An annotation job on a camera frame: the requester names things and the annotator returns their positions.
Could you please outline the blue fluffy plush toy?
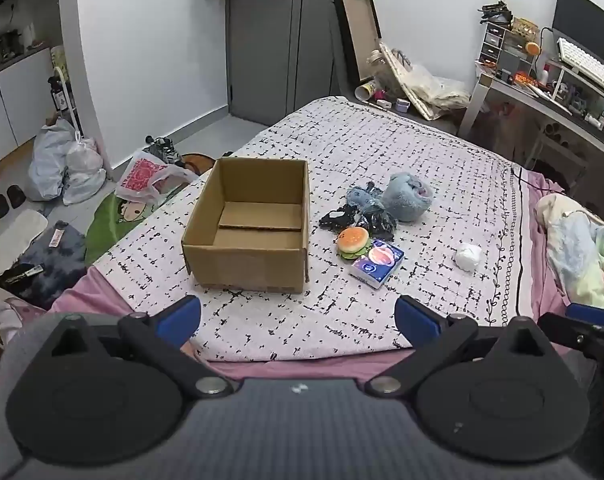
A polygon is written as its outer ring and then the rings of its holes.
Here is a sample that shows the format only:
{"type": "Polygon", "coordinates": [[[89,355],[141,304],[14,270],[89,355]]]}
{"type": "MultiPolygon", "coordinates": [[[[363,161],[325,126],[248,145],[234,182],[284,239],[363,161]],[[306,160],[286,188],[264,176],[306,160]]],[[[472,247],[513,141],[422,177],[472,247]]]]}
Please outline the blue fluffy plush toy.
{"type": "Polygon", "coordinates": [[[409,172],[399,172],[390,177],[381,202],[398,222],[415,222],[430,208],[433,191],[409,172]]]}

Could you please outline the black item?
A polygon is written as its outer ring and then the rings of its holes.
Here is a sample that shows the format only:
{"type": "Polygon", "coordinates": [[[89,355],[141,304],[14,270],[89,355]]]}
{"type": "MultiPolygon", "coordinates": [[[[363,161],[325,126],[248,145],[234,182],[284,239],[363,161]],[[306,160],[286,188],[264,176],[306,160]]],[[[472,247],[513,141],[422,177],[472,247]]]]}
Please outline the black item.
{"type": "Polygon", "coordinates": [[[355,226],[364,228],[372,238],[393,242],[397,223],[392,214],[375,206],[361,212],[355,226]]]}

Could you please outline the blue Vinda tissue pack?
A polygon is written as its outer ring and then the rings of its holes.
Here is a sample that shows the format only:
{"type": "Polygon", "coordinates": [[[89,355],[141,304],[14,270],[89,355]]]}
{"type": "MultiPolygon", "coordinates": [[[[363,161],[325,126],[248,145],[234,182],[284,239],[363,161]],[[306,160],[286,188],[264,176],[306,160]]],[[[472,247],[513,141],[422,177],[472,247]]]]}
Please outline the blue Vinda tissue pack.
{"type": "Polygon", "coordinates": [[[402,249],[385,242],[373,240],[371,247],[349,267],[349,274],[373,289],[381,288],[399,267],[405,256],[402,249]]]}

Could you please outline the small drawer organizer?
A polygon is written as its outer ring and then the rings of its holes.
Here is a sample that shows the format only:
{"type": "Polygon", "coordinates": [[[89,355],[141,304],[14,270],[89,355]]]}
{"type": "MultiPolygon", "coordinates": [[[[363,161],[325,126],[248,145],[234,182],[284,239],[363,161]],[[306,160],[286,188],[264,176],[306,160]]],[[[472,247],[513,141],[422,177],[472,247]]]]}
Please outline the small drawer organizer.
{"type": "Polygon", "coordinates": [[[497,70],[506,67],[515,70],[526,58],[523,43],[511,30],[490,22],[484,24],[484,36],[478,61],[497,70]]]}

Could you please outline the grey white garbage bags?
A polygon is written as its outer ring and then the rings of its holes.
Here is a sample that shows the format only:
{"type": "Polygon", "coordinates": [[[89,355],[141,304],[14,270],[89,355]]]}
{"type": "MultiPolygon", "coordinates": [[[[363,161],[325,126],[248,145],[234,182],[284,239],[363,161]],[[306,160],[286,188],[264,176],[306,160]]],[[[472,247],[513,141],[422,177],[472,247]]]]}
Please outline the grey white garbage bags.
{"type": "Polygon", "coordinates": [[[85,202],[106,180],[102,156],[93,139],[82,136],[64,118],[44,125],[32,146],[25,195],[33,202],[62,200],[64,206],[85,202]]]}

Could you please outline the black slippers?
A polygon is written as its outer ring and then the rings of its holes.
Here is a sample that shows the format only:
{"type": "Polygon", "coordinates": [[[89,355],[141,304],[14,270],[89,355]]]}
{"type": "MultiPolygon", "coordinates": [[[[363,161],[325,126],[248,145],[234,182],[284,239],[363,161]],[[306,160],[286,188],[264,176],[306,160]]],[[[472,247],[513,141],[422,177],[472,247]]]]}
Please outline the black slippers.
{"type": "Polygon", "coordinates": [[[20,208],[26,202],[26,195],[16,184],[10,185],[4,194],[0,193],[0,219],[11,209],[20,208]]]}

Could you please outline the pink bed sheet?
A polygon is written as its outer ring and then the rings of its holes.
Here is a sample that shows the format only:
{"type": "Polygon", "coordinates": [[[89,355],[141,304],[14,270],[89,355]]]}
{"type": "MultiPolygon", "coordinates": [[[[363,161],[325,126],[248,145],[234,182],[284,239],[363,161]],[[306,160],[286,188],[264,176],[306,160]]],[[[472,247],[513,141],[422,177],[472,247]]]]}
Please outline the pink bed sheet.
{"type": "Polygon", "coordinates": [[[534,212],[544,185],[540,174],[515,167],[472,183],[445,178],[424,217],[397,233],[405,256],[379,289],[349,274],[329,232],[313,226],[308,284],[300,294],[284,295],[206,289],[187,272],[180,238],[203,188],[195,182],[96,260],[52,312],[121,318],[157,312],[191,294],[202,304],[192,347],[221,373],[366,380],[409,352],[394,324],[399,296],[482,320],[500,315],[500,292],[510,292],[525,314],[564,308],[534,212]],[[454,263],[462,243],[483,250],[473,273],[454,263]]]}

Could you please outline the dark grey wardrobe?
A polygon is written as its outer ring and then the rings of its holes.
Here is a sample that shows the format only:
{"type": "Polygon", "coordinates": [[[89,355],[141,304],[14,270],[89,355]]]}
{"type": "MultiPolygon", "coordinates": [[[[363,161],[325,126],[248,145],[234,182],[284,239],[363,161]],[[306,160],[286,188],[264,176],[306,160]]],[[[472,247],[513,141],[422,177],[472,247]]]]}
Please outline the dark grey wardrobe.
{"type": "Polygon", "coordinates": [[[228,110],[271,126],[339,92],[332,0],[226,0],[228,110]]]}

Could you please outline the hamburger plush toy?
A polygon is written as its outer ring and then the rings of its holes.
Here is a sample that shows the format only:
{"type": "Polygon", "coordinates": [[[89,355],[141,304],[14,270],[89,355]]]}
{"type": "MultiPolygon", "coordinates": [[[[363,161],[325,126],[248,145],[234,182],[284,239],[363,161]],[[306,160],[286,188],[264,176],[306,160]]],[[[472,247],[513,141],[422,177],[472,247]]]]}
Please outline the hamburger plush toy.
{"type": "Polygon", "coordinates": [[[356,260],[365,255],[371,246],[368,231],[361,226],[349,226],[344,229],[335,241],[338,255],[344,260],[356,260]]]}

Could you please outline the brown cardboard box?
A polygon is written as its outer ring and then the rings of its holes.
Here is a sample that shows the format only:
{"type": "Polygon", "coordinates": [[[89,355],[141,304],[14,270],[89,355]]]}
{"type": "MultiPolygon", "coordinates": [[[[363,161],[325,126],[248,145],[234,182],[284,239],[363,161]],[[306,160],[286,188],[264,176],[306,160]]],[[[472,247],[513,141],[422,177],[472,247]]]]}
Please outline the brown cardboard box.
{"type": "Polygon", "coordinates": [[[205,288],[303,292],[309,177],[300,159],[218,159],[183,232],[186,268],[205,288]]]}

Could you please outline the black white fabric patch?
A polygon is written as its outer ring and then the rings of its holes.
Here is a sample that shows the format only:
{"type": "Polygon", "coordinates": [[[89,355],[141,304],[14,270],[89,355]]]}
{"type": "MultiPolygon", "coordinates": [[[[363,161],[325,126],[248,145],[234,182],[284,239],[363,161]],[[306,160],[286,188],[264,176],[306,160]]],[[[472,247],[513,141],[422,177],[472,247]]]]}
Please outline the black white fabric patch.
{"type": "Polygon", "coordinates": [[[357,216],[357,208],[345,204],[338,209],[329,211],[319,220],[319,228],[334,233],[340,233],[352,226],[357,216]]]}

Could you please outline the pastel fluffy blanket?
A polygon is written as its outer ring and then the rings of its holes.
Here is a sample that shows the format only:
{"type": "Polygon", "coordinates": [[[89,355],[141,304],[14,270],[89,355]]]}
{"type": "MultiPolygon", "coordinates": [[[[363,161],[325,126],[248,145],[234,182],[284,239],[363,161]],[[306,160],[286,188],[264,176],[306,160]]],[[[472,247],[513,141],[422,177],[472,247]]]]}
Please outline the pastel fluffy blanket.
{"type": "Polygon", "coordinates": [[[604,220],[558,193],[542,197],[534,211],[546,231],[547,260],[564,295],[604,309],[604,220]]]}

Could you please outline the red white plastic bag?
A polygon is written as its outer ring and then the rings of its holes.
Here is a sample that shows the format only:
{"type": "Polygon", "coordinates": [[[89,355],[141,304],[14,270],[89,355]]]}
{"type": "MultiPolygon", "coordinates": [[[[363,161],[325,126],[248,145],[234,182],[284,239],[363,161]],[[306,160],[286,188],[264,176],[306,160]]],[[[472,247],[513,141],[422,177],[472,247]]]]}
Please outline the red white plastic bag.
{"type": "Polygon", "coordinates": [[[114,194],[127,202],[160,205],[175,188],[190,184],[197,177],[189,169],[166,164],[162,159],[138,150],[118,180],[114,194]]]}

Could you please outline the white soft ball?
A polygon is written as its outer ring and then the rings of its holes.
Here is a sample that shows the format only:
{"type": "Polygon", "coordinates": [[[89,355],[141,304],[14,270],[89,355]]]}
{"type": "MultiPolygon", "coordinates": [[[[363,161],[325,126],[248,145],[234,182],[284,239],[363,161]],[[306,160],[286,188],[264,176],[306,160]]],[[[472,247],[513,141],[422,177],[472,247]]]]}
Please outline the white soft ball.
{"type": "Polygon", "coordinates": [[[483,250],[480,246],[462,243],[455,252],[454,263],[460,270],[473,273],[481,262],[482,254],[483,250]]]}

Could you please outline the white desk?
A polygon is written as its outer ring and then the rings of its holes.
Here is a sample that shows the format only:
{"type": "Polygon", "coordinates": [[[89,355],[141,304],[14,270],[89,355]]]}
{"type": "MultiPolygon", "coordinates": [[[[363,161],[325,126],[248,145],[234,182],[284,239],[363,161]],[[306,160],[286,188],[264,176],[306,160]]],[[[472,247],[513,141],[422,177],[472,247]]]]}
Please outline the white desk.
{"type": "Polygon", "coordinates": [[[570,196],[604,210],[604,132],[481,63],[476,76],[457,136],[544,174],[570,196]]]}

